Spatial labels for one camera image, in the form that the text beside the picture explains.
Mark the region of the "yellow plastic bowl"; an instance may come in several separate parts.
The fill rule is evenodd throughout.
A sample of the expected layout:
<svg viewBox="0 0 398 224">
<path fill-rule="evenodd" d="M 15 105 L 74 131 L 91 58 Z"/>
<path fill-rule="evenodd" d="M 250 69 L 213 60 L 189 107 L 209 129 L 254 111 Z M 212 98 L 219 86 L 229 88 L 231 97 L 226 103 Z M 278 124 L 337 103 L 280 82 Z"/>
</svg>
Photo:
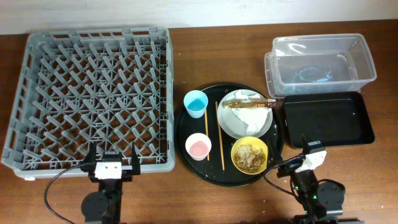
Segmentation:
<svg viewBox="0 0 398 224">
<path fill-rule="evenodd" d="M 232 146 L 231 159 L 234 166 L 242 173 L 256 175 L 267 168 L 269 148 L 259 138 L 243 137 Z"/>
</svg>

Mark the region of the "food scraps and rice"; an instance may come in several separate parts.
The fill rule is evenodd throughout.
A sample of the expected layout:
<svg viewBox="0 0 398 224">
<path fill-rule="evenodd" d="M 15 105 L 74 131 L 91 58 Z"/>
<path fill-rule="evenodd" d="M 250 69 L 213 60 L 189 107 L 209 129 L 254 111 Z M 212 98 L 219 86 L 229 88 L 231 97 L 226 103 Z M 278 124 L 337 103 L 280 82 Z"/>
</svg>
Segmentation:
<svg viewBox="0 0 398 224">
<path fill-rule="evenodd" d="M 248 173 L 257 172 L 265 160 L 266 155 L 262 149 L 250 144 L 240 145 L 233 154 L 233 162 L 237 168 Z"/>
</svg>

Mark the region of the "gold snack wrapper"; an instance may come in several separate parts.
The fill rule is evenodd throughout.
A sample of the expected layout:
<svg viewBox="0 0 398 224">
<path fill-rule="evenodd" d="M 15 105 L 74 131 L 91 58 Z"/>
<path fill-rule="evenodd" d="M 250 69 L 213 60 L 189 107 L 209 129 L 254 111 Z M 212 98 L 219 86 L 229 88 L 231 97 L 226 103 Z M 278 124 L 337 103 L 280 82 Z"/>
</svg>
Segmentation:
<svg viewBox="0 0 398 224">
<path fill-rule="evenodd" d="M 275 99 L 242 99 L 230 100 L 223 103 L 224 108 L 273 108 L 276 106 Z"/>
</svg>

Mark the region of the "wooden chopstick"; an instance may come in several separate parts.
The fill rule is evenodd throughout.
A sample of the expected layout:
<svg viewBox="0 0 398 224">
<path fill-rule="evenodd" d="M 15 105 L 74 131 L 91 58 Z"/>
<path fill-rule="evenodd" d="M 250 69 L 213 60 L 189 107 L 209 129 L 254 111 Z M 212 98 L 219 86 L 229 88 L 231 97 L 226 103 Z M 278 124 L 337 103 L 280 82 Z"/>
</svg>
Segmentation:
<svg viewBox="0 0 398 224">
<path fill-rule="evenodd" d="M 205 134 L 206 134 L 206 136 L 208 136 L 208 116 L 207 116 L 207 108 L 205 109 L 204 117 L 205 117 Z M 208 161 L 210 160 L 210 154 L 207 155 L 207 160 L 208 160 Z"/>
<path fill-rule="evenodd" d="M 220 126 L 220 122 L 218 119 L 218 102 L 217 101 L 215 102 L 215 110 L 216 110 L 216 121 L 217 121 L 218 137 L 219 137 L 219 145 L 220 145 L 221 167 L 222 167 L 222 170 L 225 171 L 224 154 L 223 154 L 223 140 L 222 140 L 221 126 Z"/>
</svg>

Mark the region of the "white napkin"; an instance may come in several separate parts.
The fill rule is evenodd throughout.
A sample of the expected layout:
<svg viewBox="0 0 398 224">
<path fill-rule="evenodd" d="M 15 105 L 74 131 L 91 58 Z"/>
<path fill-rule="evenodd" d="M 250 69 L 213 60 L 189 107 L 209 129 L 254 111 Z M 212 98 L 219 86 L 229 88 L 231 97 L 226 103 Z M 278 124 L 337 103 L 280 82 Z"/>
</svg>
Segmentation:
<svg viewBox="0 0 398 224">
<path fill-rule="evenodd" d="M 270 108 L 233 108 L 232 112 L 246 127 L 246 134 L 252 136 L 259 132 L 267 121 Z"/>
</svg>

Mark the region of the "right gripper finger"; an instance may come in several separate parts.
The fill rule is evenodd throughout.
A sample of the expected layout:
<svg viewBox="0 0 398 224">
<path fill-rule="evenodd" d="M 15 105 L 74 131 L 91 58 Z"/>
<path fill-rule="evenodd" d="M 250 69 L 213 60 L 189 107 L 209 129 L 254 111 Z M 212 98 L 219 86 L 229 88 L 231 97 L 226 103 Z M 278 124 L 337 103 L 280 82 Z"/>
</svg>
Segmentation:
<svg viewBox="0 0 398 224">
<path fill-rule="evenodd" d="M 305 133 L 301 133 L 300 139 L 302 143 L 303 152 L 309 152 L 310 146 L 308 144 L 310 142 L 310 139 L 308 138 L 308 136 Z"/>
<path fill-rule="evenodd" d="M 276 164 L 278 164 L 280 161 L 282 161 L 282 156 L 280 154 L 280 151 L 277 147 L 277 144 L 268 139 L 266 141 L 266 144 L 268 146 L 268 162 L 267 166 L 272 167 Z"/>
</svg>

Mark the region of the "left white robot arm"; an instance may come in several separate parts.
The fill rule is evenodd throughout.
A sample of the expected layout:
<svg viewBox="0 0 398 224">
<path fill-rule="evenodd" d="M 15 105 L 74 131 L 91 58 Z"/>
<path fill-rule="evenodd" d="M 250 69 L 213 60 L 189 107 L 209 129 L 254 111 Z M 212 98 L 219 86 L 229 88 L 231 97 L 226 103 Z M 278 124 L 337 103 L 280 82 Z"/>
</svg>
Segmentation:
<svg viewBox="0 0 398 224">
<path fill-rule="evenodd" d="M 123 169 L 122 153 L 104 152 L 101 159 L 96 159 L 96 143 L 90 142 L 88 155 L 81 164 L 81 170 L 98 184 L 98 190 L 88 194 L 81 203 L 85 223 L 119 223 L 123 183 L 131 182 L 133 176 L 141 173 L 136 152 L 132 153 L 128 168 Z"/>
</svg>

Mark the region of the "blue plastic cup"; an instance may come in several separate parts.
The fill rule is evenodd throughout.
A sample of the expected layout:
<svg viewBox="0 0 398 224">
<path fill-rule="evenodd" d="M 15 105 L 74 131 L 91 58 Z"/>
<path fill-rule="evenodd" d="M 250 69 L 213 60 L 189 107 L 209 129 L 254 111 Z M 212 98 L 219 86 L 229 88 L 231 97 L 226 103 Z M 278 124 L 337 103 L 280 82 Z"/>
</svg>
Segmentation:
<svg viewBox="0 0 398 224">
<path fill-rule="evenodd" d="M 184 96 L 183 104 L 192 118 L 201 118 L 208 106 L 208 97 L 200 90 L 192 90 Z"/>
</svg>

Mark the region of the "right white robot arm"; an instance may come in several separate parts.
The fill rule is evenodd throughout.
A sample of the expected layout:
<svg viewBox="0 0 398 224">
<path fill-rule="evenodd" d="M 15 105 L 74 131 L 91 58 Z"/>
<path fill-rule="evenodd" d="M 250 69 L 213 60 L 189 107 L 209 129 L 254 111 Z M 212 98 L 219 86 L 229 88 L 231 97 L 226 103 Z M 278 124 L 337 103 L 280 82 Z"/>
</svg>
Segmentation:
<svg viewBox="0 0 398 224">
<path fill-rule="evenodd" d="M 303 151 L 290 159 L 279 161 L 264 171 L 264 180 L 276 189 L 296 199 L 304 209 L 303 215 L 289 220 L 298 224 L 348 224 L 362 223 L 361 220 L 339 219 L 343 214 L 346 188 L 331 179 L 317 179 L 314 170 L 323 164 L 326 157 L 325 146 L 320 141 L 312 141 L 306 134 L 300 135 Z M 277 170 L 278 178 L 290 177 L 290 190 L 273 184 L 267 178 L 272 170 Z"/>
</svg>

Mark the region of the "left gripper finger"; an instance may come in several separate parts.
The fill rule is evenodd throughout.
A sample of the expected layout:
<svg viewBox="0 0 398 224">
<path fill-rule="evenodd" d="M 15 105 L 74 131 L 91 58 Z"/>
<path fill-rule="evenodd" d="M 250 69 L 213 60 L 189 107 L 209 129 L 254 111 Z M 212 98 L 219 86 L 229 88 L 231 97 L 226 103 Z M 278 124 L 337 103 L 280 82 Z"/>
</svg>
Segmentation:
<svg viewBox="0 0 398 224">
<path fill-rule="evenodd" d="M 140 175 L 141 174 L 141 163 L 138 158 L 136 147 L 134 143 L 131 144 L 131 167 L 132 167 L 132 175 Z"/>
<path fill-rule="evenodd" d="M 81 162 L 81 170 L 94 170 L 96 165 L 96 143 L 89 142 L 88 153 Z"/>
</svg>

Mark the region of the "grey round plate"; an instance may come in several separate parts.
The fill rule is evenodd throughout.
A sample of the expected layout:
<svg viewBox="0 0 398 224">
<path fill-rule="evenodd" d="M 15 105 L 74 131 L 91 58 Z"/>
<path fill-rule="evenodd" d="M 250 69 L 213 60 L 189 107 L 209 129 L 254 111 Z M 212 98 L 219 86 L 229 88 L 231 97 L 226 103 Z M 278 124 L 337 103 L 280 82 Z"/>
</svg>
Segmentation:
<svg viewBox="0 0 398 224">
<path fill-rule="evenodd" d="M 220 122 L 220 126 L 224 132 L 230 135 L 233 138 L 240 139 L 246 136 L 246 127 L 247 125 L 242 122 L 237 116 L 234 115 L 232 112 L 232 108 L 224 108 L 223 103 L 225 101 L 230 100 L 238 100 L 238 99 L 249 99 L 249 98 L 263 98 L 259 93 L 252 91 L 252 90 L 234 90 L 228 93 L 220 102 L 218 106 L 218 119 Z M 264 135 L 268 129 L 270 128 L 273 120 L 272 109 L 271 112 L 268 114 L 267 121 L 265 122 L 262 129 L 257 132 L 256 134 L 252 135 L 253 137 L 259 138 Z"/>
</svg>

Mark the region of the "pink plastic cup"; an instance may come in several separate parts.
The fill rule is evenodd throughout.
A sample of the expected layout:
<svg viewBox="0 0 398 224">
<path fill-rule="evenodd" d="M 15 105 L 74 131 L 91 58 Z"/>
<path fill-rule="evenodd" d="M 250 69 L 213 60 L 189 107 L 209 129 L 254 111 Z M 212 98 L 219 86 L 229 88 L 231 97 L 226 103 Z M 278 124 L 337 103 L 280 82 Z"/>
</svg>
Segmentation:
<svg viewBox="0 0 398 224">
<path fill-rule="evenodd" d="M 207 158 L 211 147 L 209 137 L 202 133 L 191 134 L 185 141 L 186 152 L 196 161 L 202 161 Z"/>
</svg>

